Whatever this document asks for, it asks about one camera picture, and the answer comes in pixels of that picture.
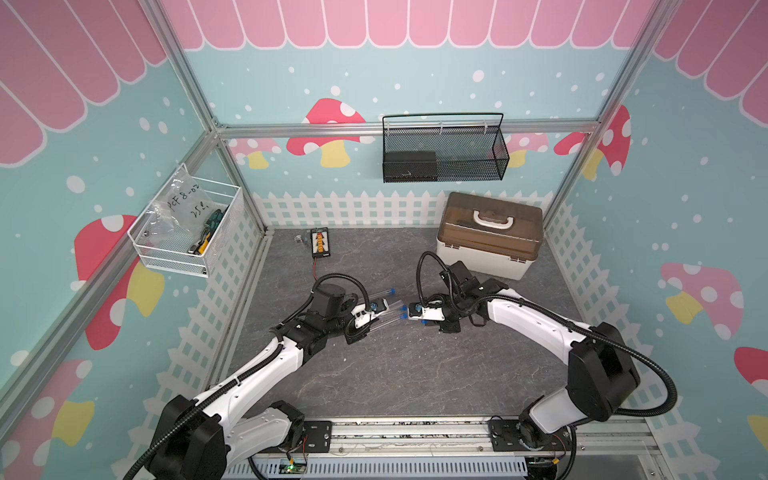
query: white polka dot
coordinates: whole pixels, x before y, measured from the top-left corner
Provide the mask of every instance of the white polka dot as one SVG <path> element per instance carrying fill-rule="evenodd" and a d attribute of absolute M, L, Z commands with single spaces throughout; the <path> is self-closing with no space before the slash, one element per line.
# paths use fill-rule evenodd
<path fill-rule="evenodd" d="M 357 113 L 354 108 L 350 107 L 349 105 L 343 102 L 341 105 L 339 105 L 339 110 L 341 111 L 342 115 L 344 115 L 345 117 L 352 117 L 355 113 Z"/>
<path fill-rule="evenodd" d="M 116 326 L 123 325 L 126 303 L 127 300 L 125 298 L 121 298 L 117 302 L 112 303 L 112 307 L 109 309 L 109 320 Z"/>
<path fill-rule="evenodd" d="M 0 449 L 0 455 L 2 455 L 2 467 L 7 468 L 10 464 L 16 460 L 18 453 L 22 450 L 22 446 L 15 440 L 8 440 L 3 444 Z"/>
<path fill-rule="evenodd" d="M 35 450 L 34 455 L 32 455 L 32 464 L 36 467 L 44 467 L 45 463 L 48 461 L 48 452 L 51 449 L 51 440 L 48 439 L 45 442 L 41 443 L 40 446 Z"/>
<path fill-rule="evenodd" d="M 67 188 L 76 194 L 82 194 L 85 192 L 85 182 L 77 175 L 71 175 L 67 177 Z"/>
<path fill-rule="evenodd" d="M 683 263 L 683 270 L 688 275 L 696 275 L 701 271 L 701 267 L 698 265 L 688 265 L 687 263 Z"/>
<path fill-rule="evenodd" d="M 111 232 L 119 232 L 123 228 L 122 215 L 110 215 L 101 219 L 101 225 Z"/>
<path fill-rule="evenodd" d="M 744 308 L 744 294 L 741 292 L 733 292 L 730 294 L 730 304 L 736 308 Z"/>
<path fill-rule="evenodd" d="M 86 376 L 88 376 L 88 373 L 91 372 L 91 369 L 93 368 L 94 364 L 91 360 L 83 360 L 80 362 L 80 365 L 76 369 L 74 369 L 74 374 L 79 379 L 84 379 Z"/>
<path fill-rule="evenodd" d="M 711 286 L 705 286 L 703 289 L 701 289 L 701 299 L 709 303 L 714 302 L 717 300 L 717 290 Z"/>
<path fill-rule="evenodd" d="M 722 323 L 715 325 L 715 333 L 717 333 L 717 336 L 723 340 L 728 340 L 730 338 L 730 328 L 723 325 Z"/>
<path fill-rule="evenodd" d="M 603 135 L 603 145 L 607 147 L 612 141 L 614 141 L 614 131 L 609 128 Z"/>
<path fill-rule="evenodd" d="M 19 366 L 27 359 L 29 356 L 29 352 L 26 350 L 19 350 L 13 355 L 11 355 L 11 365 L 13 366 Z"/>
<path fill-rule="evenodd" d="M 56 406 L 56 402 L 52 397 L 46 396 L 39 399 L 30 409 L 29 413 L 32 418 L 43 419 L 53 412 L 53 408 Z"/>

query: wall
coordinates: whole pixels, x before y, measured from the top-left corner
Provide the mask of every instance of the wall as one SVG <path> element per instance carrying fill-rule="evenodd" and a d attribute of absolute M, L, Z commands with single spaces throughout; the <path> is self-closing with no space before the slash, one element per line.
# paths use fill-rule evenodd
<path fill-rule="evenodd" d="M 547 210 L 575 155 L 555 148 L 567 136 L 505 135 L 511 160 L 502 181 L 412 184 L 383 183 L 380 137 L 368 137 L 370 143 L 365 137 L 336 140 L 335 148 L 324 145 L 301 155 L 290 152 L 286 138 L 241 138 L 229 145 L 268 225 L 430 226 L 440 222 L 454 190 Z"/>
<path fill-rule="evenodd" d="M 164 0 L 219 121 L 594 118 L 653 0 Z"/>
<path fill-rule="evenodd" d="M 0 38 L 6 383 L 203 128 L 136 0 L 9 0 Z M 131 265 L 2 445 L 0 478 L 122 476 L 164 400 L 202 388 L 256 246 L 237 227 L 210 279 Z"/>
<path fill-rule="evenodd" d="M 767 22 L 765 1 L 685 1 L 624 102 L 624 171 L 600 162 L 548 232 L 584 318 L 675 379 L 650 425 L 681 480 L 768 475 Z M 642 371 L 633 407 L 664 395 Z"/>

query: gray floor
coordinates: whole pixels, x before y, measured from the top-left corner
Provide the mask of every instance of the gray floor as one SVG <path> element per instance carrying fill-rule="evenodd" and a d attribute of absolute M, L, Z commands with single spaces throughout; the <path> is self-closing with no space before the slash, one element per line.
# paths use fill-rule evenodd
<path fill-rule="evenodd" d="M 304 230 L 277 230 L 259 278 L 230 371 L 270 340 L 267 332 L 293 312 L 313 283 L 307 247 L 293 241 Z M 338 272 L 359 279 L 369 292 L 397 290 L 395 299 L 416 299 L 415 268 L 424 250 L 435 249 L 437 230 L 336 229 L 332 255 L 317 262 L 317 275 Z M 425 295 L 446 292 L 439 267 L 422 269 Z M 480 280 L 487 276 L 478 275 Z M 352 292 L 354 286 L 338 284 Z M 521 295 L 572 319 L 580 319 L 548 246 L 523 280 L 508 281 Z M 307 416 L 517 415 L 529 400 L 564 385 L 565 366 L 512 329 L 462 321 L 458 334 L 404 319 L 351 346 L 343 337 L 271 389 L 251 410 L 285 400 Z"/>

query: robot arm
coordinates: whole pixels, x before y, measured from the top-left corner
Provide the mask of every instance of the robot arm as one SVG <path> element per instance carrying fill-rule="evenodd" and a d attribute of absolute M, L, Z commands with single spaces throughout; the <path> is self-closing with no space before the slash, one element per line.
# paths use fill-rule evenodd
<path fill-rule="evenodd" d="M 357 295 L 341 286 L 320 285 L 333 277 L 356 283 L 363 302 L 357 305 Z M 228 465 L 269 447 L 296 448 L 304 436 L 304 415 L 287 403 L 241 419 L 275 384 L 323 350 L 328 338 L 344 335 L 348 344 L 358 342 L 371 323 L 391 314 L 402 312 L 392 311 L 384 299 L 369 300 L 352 277 L 321 277 L 304 305 L 270 330 L 275 338 L 246 365 L 192 400 L 177 396 L 166 404 L 152 446 L 125 478 L 133 478 L 142 465 L 163 480 L 220 478 Z"/>

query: red mushroom cap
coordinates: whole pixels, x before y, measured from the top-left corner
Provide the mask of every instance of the red mushroom cap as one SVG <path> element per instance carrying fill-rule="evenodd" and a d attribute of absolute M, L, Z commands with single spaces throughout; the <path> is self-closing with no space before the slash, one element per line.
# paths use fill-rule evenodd
<path fill-rule="evenodd" d="M 315 103 L 302 121 L 304 124 L 358 124 L 365 123 L 365 118 L 354 108 L 335 98 L 321 98 Z M 373 137 L 302 137 L 290 138 L 286 148 L 294 155 L 305 155 L 319 147 L 338 140 L 348 140 L 369 144 Z"/>
<path fill-rule="evenodd" d="M 603 134 L 601 142 L 598 144 L 598 150 L 605 155 L 605 160 L 608 162 L 613 175 L 620 174 L 627 163 L 631 135 L 632 123 L 629 110 L 621 105 L 611 125 L 608 126 L 605 134 Z"/>
<path fill-rule="evenodd" d="M 768 396 L 768 352 L 742 346 L 733 354 L 733 362 L 747 382 Z"/>
<path fill-rule="evenodd" d="M 574 133 L 563 138 L 554 146 L 554 152 L 557 155 L 570 155 L 578 152 L 581 148 L 581 144 L 584 142 L 585 134 L 575 131 Z"/>
<path fill-rule="evenodd" d="M 741 286 L 728 270 L 708 266 L 665 263 L 661 276 L 667 284 L 682 290 L 667 298 L 667 305 L 682 323 L 690 321 L 702 310 L 706 311 L 721 339 L 728 340 L 741 327 L 744 316 L 744 297 Z"/>

